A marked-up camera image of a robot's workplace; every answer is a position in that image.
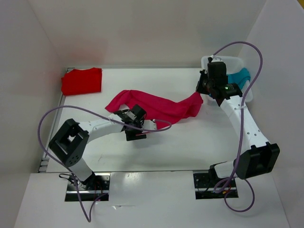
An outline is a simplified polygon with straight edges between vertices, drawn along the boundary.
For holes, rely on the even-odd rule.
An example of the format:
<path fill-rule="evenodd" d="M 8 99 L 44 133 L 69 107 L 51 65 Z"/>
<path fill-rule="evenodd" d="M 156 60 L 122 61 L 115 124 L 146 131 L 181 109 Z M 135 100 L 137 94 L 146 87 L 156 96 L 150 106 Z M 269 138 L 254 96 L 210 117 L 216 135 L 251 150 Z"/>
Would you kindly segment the pink t-shirt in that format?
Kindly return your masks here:
<path fill-rule="evenodd" d="M 123 90 L 110 101 L 105 110 L 114 113 L 122 105 L 130 109 L 139 105 L 147 112 L 148 120 L 159 119 L 175 124 L 182 119 L 197 116 L 202 104 L 203 99 L 197 92 L 182 101 L 174 102 L 138 90 Z"/>

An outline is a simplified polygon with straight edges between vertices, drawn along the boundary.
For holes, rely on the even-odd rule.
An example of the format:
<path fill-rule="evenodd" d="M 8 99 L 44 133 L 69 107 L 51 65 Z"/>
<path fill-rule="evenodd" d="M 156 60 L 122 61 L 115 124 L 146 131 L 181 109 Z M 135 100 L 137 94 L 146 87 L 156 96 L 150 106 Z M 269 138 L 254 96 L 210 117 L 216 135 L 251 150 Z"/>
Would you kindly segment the red t-shirt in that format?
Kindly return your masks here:
<path fill-rule="evenodd" d="M 65 96 L 99 93 L 102 90 L 102 69 L 73 69 L 61 78 L 61 92 Z"/>

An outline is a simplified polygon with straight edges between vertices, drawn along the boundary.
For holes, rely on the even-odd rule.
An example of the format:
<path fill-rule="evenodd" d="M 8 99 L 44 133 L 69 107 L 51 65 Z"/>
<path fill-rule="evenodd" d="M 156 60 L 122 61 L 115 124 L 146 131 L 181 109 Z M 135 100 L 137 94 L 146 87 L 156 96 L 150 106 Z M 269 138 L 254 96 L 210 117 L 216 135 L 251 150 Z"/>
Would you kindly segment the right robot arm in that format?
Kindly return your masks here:
<path fill-rule="evenodd" d="M 270 173 L 280 154 L 280 148 L 262 134 L 250 114 L 243 94 L 235 83 L 228 83 L 225 71 L 202 70 L 196 91 L 211 95 L 225 112 L 241 141 L 241 149 L 233 161 L 214 164 L 208 175 L 210 185 L 220 186 L 233 175 L 242 180 Z"/>

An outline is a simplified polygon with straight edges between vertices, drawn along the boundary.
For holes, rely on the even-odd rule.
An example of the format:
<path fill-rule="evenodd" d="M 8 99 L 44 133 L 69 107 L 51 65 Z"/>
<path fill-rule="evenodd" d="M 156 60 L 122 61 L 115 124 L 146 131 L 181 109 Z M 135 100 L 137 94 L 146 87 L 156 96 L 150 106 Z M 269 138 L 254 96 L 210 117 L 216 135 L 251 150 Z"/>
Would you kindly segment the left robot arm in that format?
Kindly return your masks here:
<path fill-rule="evenodd" d="M 125 132 L 126 140 L 145 139 L 145 130 L 156 130 L 157 126 L 151 120 L 145 120 L 146 112 L 122 110 L 105 119 L 89 122 L 66 120 L 49 143 L 50 150 L 63 165 L 70 169 L 78 179 L 77 183 L 84 190 L 102 188 L 102 179 L 98 177 L 82 158 L 86 145 L 103 136 Z"/>

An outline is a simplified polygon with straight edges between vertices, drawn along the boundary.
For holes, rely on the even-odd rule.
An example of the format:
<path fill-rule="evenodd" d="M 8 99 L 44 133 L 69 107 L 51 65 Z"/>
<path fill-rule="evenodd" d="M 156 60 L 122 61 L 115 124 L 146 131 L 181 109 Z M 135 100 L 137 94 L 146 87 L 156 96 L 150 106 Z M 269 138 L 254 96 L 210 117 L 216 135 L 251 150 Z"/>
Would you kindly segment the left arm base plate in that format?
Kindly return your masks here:
<path fill-rule="evenodd" d="M 97 177 L 96 183 L 83 184 L 78 181 L 78 190 L 82 201 L 108 201 L 109 200 L 109 188 L 110 188 L 110 173 L 95 173 Z M 78 201 L 77 190 L 74 185 L 74 179 L 70 174 L 61 173 L 59 178 L 68 181 L 65 202 Z"/>

